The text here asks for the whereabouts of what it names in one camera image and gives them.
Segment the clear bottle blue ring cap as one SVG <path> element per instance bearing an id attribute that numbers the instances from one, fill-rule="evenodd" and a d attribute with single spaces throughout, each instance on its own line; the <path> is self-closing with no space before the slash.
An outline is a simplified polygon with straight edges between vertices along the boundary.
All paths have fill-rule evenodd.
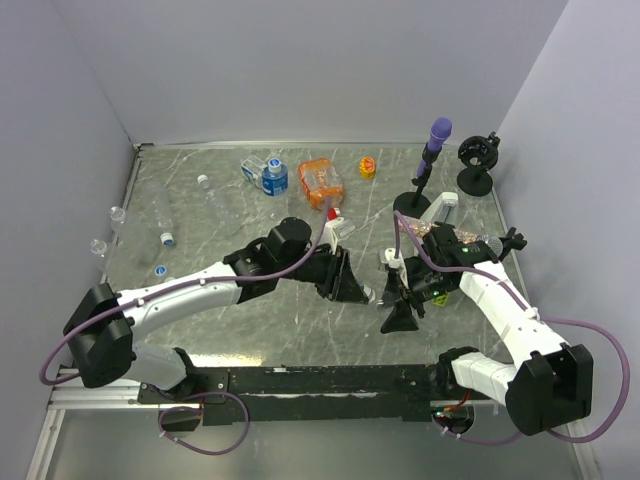
<path id="1" fill-rule="evenodd" d="M 146 204 L 159 240 L 163 246 L 176 244 L 173 210 L 167 190 L 162 184 L 150 183 L 145 190 Z"/>

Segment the blue Pocari bottle cap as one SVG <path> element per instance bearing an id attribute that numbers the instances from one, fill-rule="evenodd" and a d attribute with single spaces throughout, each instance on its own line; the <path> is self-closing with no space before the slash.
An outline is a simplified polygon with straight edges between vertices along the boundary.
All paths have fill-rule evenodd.
<path id="1" fill-rule="evenodd" d="M 163 277 L 167 273 L 167 267 L 164 265 L 159 265 L 155 268 L 154 273 L 158 277 Z"/>

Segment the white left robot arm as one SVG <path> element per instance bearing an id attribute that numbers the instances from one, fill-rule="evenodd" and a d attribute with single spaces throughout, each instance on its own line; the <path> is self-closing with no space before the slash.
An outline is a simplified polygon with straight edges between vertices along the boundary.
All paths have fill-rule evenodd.
<path id="1" fill-rule="evenodd" d="M 150 383 L 176 402 L 189 400 L 198 386 L 190 357 L 147 337 L 188 316 L 269 294 L 280 279 L 309 283 L 329 301 L 372 303 L 374 291 L 356 279 L 332 225 L 317 238 L 311 234 L 308 223 L 287 217 L 267 236 L 194 274 L 119 292 L 108 283 L 91 288 L 63 329 L 83 385 L 129 379 Z"/>

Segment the clear Pocari bottle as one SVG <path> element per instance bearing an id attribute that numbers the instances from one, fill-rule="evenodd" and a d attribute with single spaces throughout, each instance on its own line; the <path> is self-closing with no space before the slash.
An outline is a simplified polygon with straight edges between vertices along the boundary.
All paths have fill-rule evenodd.
<path id="1" fill-rule="evenodd" d="M 120 206 L 113 206 L 110 209 L 111 228 L 115 235 L 120 237 L 127 222 L 127 211 Z"/>

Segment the clear bottle front white cap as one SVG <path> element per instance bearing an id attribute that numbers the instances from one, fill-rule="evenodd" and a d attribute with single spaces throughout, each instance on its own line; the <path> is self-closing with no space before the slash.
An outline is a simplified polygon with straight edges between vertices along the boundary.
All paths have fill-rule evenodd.
<path id="1" fill-rule="evenodd" d="M 112 262 L 116 245 L 113 242 L 107 242 L 101 239 L 93 239 L 90 242 L 90 251 L 95 266 L 103 274 L 107 273 L 107 270 Z"/>

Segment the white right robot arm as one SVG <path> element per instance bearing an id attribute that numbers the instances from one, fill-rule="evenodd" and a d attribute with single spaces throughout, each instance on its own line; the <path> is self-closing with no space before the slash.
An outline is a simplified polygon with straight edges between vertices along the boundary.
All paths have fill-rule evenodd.
<path id="1" fill-rule="evenodd" d="M 508 364 L 474 347 L 452 348 L 436 365 L 441 394 L 482 394 L 506 407 L 523 434 L 583 419 L 591 412 L 593 358 L 545 324 L 508 277 L 500 255 L 482 239 L 461 241 L 448 224 L 432 228 L 412 257 L 396 248 L 380 253 L 387 273 L 384 334 L 416 331 L 425 303 L 461 291 L 484 314 L 511 356 Z"/>

